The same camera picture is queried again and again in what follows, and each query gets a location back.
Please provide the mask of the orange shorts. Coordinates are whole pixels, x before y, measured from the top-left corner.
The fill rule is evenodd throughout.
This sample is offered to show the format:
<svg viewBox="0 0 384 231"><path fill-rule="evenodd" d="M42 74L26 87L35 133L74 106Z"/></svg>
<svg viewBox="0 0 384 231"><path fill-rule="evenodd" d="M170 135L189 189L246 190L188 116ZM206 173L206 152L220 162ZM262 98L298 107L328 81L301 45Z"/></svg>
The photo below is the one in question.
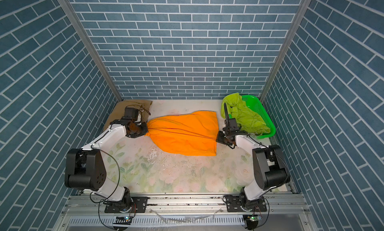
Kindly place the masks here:
<svg viewBox="0 0 384 231"><path fill-rule="evenodd" d="M147 123L147 136L162 151L185 156L216 156L219 123L213 111L168 115Z"/></svg>

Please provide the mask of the green perforated plastic basket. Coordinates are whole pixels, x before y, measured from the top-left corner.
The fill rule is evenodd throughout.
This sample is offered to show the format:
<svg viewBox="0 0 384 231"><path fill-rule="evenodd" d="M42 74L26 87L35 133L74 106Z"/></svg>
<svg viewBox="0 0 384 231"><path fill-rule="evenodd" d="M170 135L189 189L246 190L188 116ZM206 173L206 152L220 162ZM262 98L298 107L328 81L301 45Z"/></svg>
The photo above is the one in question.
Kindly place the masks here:
<svg viewBox="0 0 384 231"><path fill-rule="evenodd" d="M270 134L263 134L263 135L255 135L253 133L249 133L249 134L256 136L257 139L264 139L264 138L269 138L274 136L276 133L275 125L273 124L271 118L268 116L260 100L257 97L252 95L242 95L242 100L246 102L246 105L251 110L257 112L263 118L263 120L267 124L267 127L271 129Z"/></svg>

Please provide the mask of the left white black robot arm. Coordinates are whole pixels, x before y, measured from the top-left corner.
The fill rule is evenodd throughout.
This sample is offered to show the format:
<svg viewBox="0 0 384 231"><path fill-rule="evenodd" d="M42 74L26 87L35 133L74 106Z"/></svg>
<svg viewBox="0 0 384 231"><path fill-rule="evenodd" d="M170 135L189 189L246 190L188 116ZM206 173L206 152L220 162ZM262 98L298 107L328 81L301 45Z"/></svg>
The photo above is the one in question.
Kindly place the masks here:
<svg viewBox="0 0 384 231"><path fill-rule="evenodd" d="M102 154L109 151L120 139L127 136L138 138L148 133L146 122L120 119L111 122L109 127L96 139L81 148L73 148L66 156L65 186L77 190L91 190L107 202L130 209L130 191L115 184L107 177Z"/></svg>

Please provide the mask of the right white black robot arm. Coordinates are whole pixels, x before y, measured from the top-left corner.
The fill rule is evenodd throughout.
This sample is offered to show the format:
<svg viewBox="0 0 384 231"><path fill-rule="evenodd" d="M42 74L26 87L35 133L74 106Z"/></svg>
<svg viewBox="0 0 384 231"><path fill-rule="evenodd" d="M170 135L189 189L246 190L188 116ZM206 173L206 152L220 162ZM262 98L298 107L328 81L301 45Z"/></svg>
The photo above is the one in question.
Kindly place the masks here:
<svg viewBox="0 0 384 231"><path fill-rule="evenodd" d="M254 180L242 188L239 198L241 206L249 210L264 195L291 180L283 152L278 145L265 145L242 131L234 118L225 120L225 126L218 132L217 142L232 149L243 149L253 158Z"/></svg>

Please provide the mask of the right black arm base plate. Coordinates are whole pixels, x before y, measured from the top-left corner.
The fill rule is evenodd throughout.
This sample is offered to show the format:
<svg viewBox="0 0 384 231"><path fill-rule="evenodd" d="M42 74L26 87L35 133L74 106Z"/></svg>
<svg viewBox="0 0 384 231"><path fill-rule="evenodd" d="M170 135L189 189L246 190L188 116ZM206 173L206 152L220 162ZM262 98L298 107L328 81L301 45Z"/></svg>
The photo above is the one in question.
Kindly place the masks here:
<svg viewBox="0 0 384 231"><path fill-rule="evenodd" d="M229 213L266 212L267 206L263 199L249 201L245 196L225 195L222 197Z"/></svg>

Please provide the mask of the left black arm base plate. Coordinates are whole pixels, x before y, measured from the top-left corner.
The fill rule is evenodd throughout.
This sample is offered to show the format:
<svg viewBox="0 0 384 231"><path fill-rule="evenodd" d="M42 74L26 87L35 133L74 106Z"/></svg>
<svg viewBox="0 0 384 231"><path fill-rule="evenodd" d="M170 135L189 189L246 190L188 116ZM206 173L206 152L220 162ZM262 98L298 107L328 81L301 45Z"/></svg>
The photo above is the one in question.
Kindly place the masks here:
<svg viewBox="0 0 384 231"><path fill-rule="evenodd" d="M127 214L127 213L145 213L148 197L130 197L129 199L123 198L119 202L105 201L105 213L112 214Z"/></svg>

